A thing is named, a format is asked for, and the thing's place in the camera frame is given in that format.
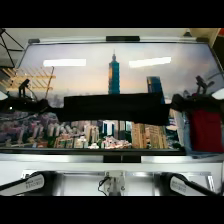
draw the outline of white label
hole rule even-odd
[[[195,189],[187,186],[184,181],[180,180],[177,177],[172,177],[170,180],[170,188],[182,195],[185,196],[205,196],[204,194],[196,191]]]
[[[44,186],[44,177],[42,174],[29,178],[26,182],[12,186],[0,191],[2,196],[12,196],[22,194],[28,191],[37,190]]]

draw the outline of blue building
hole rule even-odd
[[[147,87],[148,87],[148,93],[162,93],[163,94],[162,84],[161,84],[159,76],[147,77]],[[161,103],[165,104],[164,95],[161,98]]]
[[[115,53],[109,63],[109,90],[108,94],[120,94],[120,66],[116,61]]]

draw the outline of sky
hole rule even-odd
[[[159,76],[165,96],[197,89],[195,77],[207,78],[219,69],[206,44],[180,43],[99,43],[30,46],[23,67],[43,67],[44,60],[86,59],[85,67],[55,67],[52,94],[108,94],[109,63],[115,51],[120,63],[120,93],[146,93],[148,76]],[[130,68],[129,61],[171,57],[171,63]],[[224,87],[221,76],[211,91]]]

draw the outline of cityscape print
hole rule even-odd
[[[116,54],[108,67],[108,94],[120,94],[120,64]],[[159,76],[145,80],[148,93],[162,92]],[[48,98],[52,107],[62,107],[58,94]],[[161,103],[170,99],[164,96]],[[1,114],[16,119],[25,112]],[[0,123],[1,147],[64,148],[64,149],[178,149],[183,146],[184,120],[179,112],[170,110],[167,126],[138,124],[130,121],[71,121],[60,123],[53,113],[19,121]]]

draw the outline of tripod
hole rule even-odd
[[[2,34],[3,34],[3,33],[5,33],[6,35],[8,35],[8,36],[9,36],[15,43],[17,43],[23,50],[8,49],[8,47],[6,46],[6,43],[5,43],[5,41],[4,41],[4,38],[2,37]],[[11,62],[12,62],[12,67],[11,67],[11,68],[15,68],[15,64],[14,64],[14,62],[13,62],[13,60],[12,60],[11,55],[10,55],[10,51],[19,51],[19,52],[21,52],[21,51],[24,51],[24,48],[23,48],[23,46],[21,46],[21,45],[20,45],[20,44],[19,44],[13,37],[11,37],[11,36],[6,32],[6,30],[3,29],[3,28],[0,28],[0,36],[1,36],[1,39],[2,39],[2,42],[3,42],[3,44],[0,43],[0,45],[6,49],[8,55],[9,55],[9,58],[10,58],[10,60],[11,60]]]

